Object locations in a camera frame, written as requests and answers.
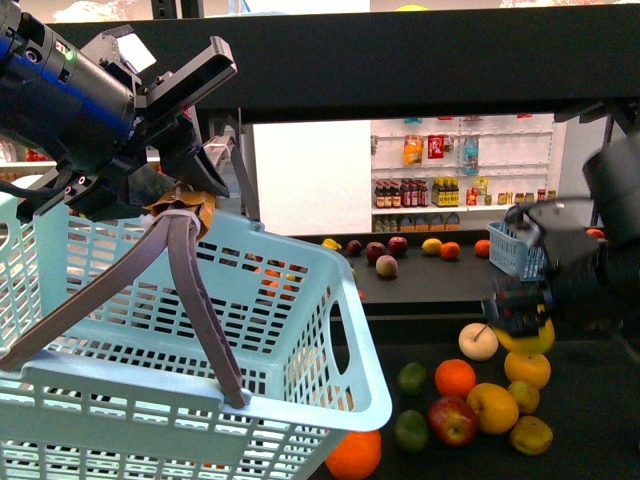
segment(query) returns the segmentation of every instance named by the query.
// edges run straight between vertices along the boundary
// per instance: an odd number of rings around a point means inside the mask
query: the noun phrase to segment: snack package
[[[489,177],[476,177],[473,182],[473,186],[478,192],[478,195],[486,195],[489,188]]]
[[[444,135],[427,137],[427,158],[444,158]]]
[[[424,143],[419,135],[406,135],[404,137],[404,163],[418,165],[422,163]]]
[[[464,173],[474,175],[478,173],[479,141],[477,136],[467,137],[464,141]]]

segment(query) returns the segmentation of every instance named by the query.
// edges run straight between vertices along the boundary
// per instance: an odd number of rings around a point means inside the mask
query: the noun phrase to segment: blue basket
[[[539,247],[527,247],[509,230],[506,223],[491,222],[487,225],[491,248],[489,260],[503,272],[517,276],[520,280],[542,280],[542,269],[547,259],[544,250]]]
[[[64,205],[20,224],[16,205],[0,196],[2,347],[143,231],[70,217]],[[302,479],[347,431],[387,422],[389,393],[343,257],[222,211],[197,253],[250,404],[224,403],[165,251],[19,372],[0,372],[0,478]],[[344,372],[330,341],[334,306]]]

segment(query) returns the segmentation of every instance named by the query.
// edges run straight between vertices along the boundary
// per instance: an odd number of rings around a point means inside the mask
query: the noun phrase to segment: bottle
[[[450,207],[452,197],[453,197],[453,190],[451,187],[451,178],[445,177],[444,188],[442,190],[442,206]]]
[[[429,231],[429,222],[424,215],[418,215],[416,218],[416,232],[428,232]]]
[[[418,184],[415,181],[411,182],[411,206],[418,206]]]
[[[384,208],[384,194],[382,192],[382,182],[376,182],[376,189],[374,190],[376,196],[376,208]]]
[[[458,188],[458,179],[454,177],[452,179],[452,182],[453,183],[451,186],[451,191],[452,191],[451,206],[457,207],[458,205],[460,205],[460,189]]]
[[[427,181],[422,180],[420,182],[420,198],[418,199],[418,205],[426,207],[429,205],[429,190],[427,188]]]
[[[393,196],[391,195],[391,182],[384,182],[384,208],[393,206]]]
[[[415,231],[415,227],[413,225],[413,221],[411,220],[411,217],[409,215],[404,215],[400,219],[400,225],[398,226],[398,229],[401,232],[413,232],[413,231]]]
[[[402,196],[400,195],[400,184],[397,181],[391,183],[391,203],[393,208],[399,208],[402,206]]]
[[[411,189],[409,188],[409,181],[402,181],[402,206],[410,207],[411,206]]]
[[[452,213],[447,217],[444,225],[445,230],[460,230],[460,217],[457,213]]]
[[[431,186],[431,203],[434,205],[438,205],[438,191],[440,189],[438,182],[440,181],[440,177],[436,177],[433,179],[433,185]]]
[[[444,230],[444,222],[442,220],[442,215],[436,213],[431,219],[431,223],[429,224],[429,230],[432,232],[441,232]]]

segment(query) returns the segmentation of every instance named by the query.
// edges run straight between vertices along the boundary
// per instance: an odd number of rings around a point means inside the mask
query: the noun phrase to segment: cable
[[[73,171],[70,169],[62,170],[58,176],[56,177],[56,183],[53,187],[42,187],[34,190],[30,190],[28,188],[20,188],[16,187],[13,183],[7,182],[5,180],[0,180],[0,192],[8,193],[9,195],[13,195],[18,198],[53,198],[62,192],[71,177],[73,176]]]

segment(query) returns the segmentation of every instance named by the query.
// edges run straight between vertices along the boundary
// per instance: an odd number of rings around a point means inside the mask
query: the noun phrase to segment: orange
[[[445,260],[455,260],[460,255],[460,252],[460,245],[456,242],[443,243],[442,247],[440,247],[440,255]]]
[[[475,245],[476,255],[482,258],[489,258],[491,242],[489,240],[478,240]]]
[[[516,424],[520,409],[506,388],[494,383],[479,383],[467,396],[467,403],[478,417],[478,430],[487,435],[502,435]]]
[[[509,352],[504,359],[504,373],[510,382],[522,380],[541,390],[551,378],[551,364],[541,353]]]
[[[436,389],[443,397],[460,397],[463,400],[476,386],[476,372],[464,360],[445,360],[436,368]]]
[[[349,432],[324,463],[337,480],[363,480],[378,467],[380,458],[382,435],[379,430]]]

